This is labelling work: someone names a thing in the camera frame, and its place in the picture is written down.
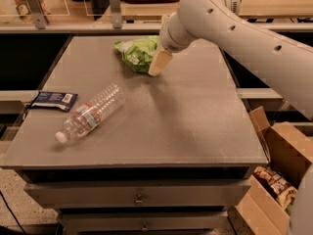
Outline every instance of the cardboard box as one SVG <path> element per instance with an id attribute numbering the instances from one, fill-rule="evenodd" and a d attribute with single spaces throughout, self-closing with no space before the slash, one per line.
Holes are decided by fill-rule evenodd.
<path id="1" fill-rule="evenodd" d="M 270 126 L 263 108 L 249 113 L 255 131 L 268 151 L 269 165 L 298 187 L 313 162 L 313 141 L 288 122 Z M 255 235 L 286 235 L 290 217 L 252 176 L 251 187 L 236 206 Z"/>

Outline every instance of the plastic bottle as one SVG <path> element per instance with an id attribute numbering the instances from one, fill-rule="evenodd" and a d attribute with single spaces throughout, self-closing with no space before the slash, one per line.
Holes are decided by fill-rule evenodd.
<path id="1" fill-rule="evenodd" d="M 124 101 L 125 96 L 120 87 L 116 84 L 110 85 L 71 112 L 63 123 L 63 129 L 56 133 L 56 138 L 65 144 L 70 139 L 84 137 Z"/>

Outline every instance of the drawer knob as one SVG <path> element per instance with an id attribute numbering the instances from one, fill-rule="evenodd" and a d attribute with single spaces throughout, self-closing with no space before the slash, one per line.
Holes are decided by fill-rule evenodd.
<path id="1" fill-rule="evenodd" d="M 142 196 L 140 194 L 137 195 L 137 200 L 134 201 L 136 206 L 143 206 L 145 201 L 143 201 Z"/>
<path id="2" fill-rule="evenodd" d="M 143 227 L 141 228 L 141 231 L 144 231 L 144 232 L 149 231 L 149 229 L 146 225 L 146 222 L 143 223 Z"/>

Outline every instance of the bottle cap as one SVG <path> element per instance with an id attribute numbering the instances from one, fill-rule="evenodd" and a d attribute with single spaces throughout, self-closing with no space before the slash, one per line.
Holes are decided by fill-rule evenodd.
<path id="1" fill-rule="evenodd" d="M 67 142 L 67 137 L 65 136 L 64 133 L 61 131 L 58 131 L 56 133 L 56 138 L 59 140 L 60 143 L 65 144 Z"/>

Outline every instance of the green bag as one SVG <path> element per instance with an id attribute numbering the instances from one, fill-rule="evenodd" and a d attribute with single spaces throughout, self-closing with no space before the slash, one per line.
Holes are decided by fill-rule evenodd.
<path id="1" fill-rule="evenodd" d="M 115 42 L 123 62 L 135 72 L 148 73 L 157 49 L 158 36 L 152 35 L 129 42 Z"/>

